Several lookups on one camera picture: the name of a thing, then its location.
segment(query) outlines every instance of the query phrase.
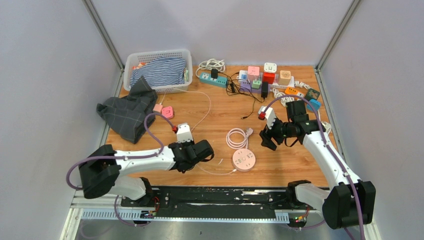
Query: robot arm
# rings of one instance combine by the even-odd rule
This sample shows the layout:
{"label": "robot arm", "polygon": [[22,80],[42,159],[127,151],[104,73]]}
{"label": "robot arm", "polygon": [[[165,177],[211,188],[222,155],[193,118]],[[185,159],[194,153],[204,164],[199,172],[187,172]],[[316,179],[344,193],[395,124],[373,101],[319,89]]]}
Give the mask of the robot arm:
{"label": "robot arm", "polygon": [[163,148],[144,151],[113,150],[111,145],[103,145],[90,157],[115,156],[121,159],[91,160],[79,165],[79,175],[82,190],[86,199],[94,199],[105,194],[125,196],[134,200],[139,206],[145,206],[152,198],[152,187],[149,181],[133,178],[128,174],[153,170],[178,170],[185,173],[194,168],[199,162],[208,162],[214,157],[214,150],[207,140],[194,142],[190,127],[187,123],[178,125],[176,130],[177,142]]}
{"label": "robot arm", "polygon": [[352,197],[353,191],[347,179],[347,176],[350,176],[357,189],[363,223],[371,223],[376,197],[374,185],[370,181],[361,181],[361,178],[342,161],[347,170],[347,173],[344,173],[327,149],[329,145],[336,156],[342,159],[333,147],[328,133],[324,133],[326,141],[323,141],[319,131],[321,122],[316,119],[309,120],[303,101],[291,101],[286,105],[288,122],[279,120],[271,107],[266,112],[263,112],[264,106],[259,110],[259,119],[266,120],[266,126],[259,134],[262,138],[261,145],[275,151],[277,145],[272,139],[278,145],[285,143],[287,146],[287,138],[296,138],[295,143],[299,141],[315,158],[331,189],[331,191],[323,190],[307,180],[290,182],[286,191],[288,201],[295,206],[306,203],[318,210],[332,229],[356,226],[359,224],[359,219],[356,203]]}

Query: gray wall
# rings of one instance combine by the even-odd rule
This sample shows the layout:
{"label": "gray wall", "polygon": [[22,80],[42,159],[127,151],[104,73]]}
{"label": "gray wall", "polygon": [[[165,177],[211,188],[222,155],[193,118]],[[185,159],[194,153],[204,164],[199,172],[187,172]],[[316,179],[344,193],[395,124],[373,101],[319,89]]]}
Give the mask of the gray wall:
{"label": "gray wall", "polygon": [[0,239],[58,239],[118,69],[80,0],[0,0],[0,23]]}
{"label": "gray wall", "polygon": [[194,63],[317,64],[351,0],[93,0],[121,60],[186,48]]}
{"label": "gray wall", "polygon": [[422,239],[424,2],[365,0],[323,69],[344,152],[384,240]]}

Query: striped shirt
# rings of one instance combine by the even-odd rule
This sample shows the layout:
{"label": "striped shirt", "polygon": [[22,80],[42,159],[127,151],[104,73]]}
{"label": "striped shirt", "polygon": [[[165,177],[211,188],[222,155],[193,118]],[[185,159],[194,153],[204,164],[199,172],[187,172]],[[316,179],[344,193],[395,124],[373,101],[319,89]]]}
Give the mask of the striped shirt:
{"label": "striped shirt", "polygon": [[150,87],[184,84],[186,60],[161,56],[139,69],[132,70],[129,84],[132,87],[143,76]]}

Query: gray plaid cloth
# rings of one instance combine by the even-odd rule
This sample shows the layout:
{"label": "gray plaid cloth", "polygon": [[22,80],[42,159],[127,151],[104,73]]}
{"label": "gray plaid cloth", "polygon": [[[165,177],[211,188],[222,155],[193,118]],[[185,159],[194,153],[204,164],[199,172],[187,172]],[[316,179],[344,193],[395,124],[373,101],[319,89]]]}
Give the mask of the gray plaid cloth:
{"label": "gray plaid cloth", "polygon": [[[97,104],[97,113],[107,125],[123,139],[136,144],[146,132],[145,117],[153,112],[158,95],[142,76],[131,87],[128,96],[110,97],[103,104]],[[147,127],[155,121],[149,117]]]}

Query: white plastic basket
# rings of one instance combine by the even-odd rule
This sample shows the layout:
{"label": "white plastic basket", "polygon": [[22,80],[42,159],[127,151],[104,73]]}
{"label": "white plastic basket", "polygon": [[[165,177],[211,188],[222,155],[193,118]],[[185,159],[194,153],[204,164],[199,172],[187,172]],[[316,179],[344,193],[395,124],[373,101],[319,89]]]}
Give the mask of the white plastic basket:
{"label": "white plastic basket", "polygon": [[176,49],[176,50],[166,50],[166,51],[147,51],[133,53],[128,56],[126,59],[125,70],[123,72],[123,88],[127,91],[131,89],[130,86],[130,77],[133,72],[133,67],[138,66],[140,63],[148,63],[159,57],[176,57],[182,58],[185,60],[185,68],[188,70],[188,81],[183,84],[177,85],[165,85],[165,86],[154,86],[152,89],[156,90],[158,94],[172,94],[172,93],[183,93],[183,91],[178,91],[176,89],[181,89],[187,91],[189,85],[193,81],[193,64],[192,64],[192,55],[187,49]]}

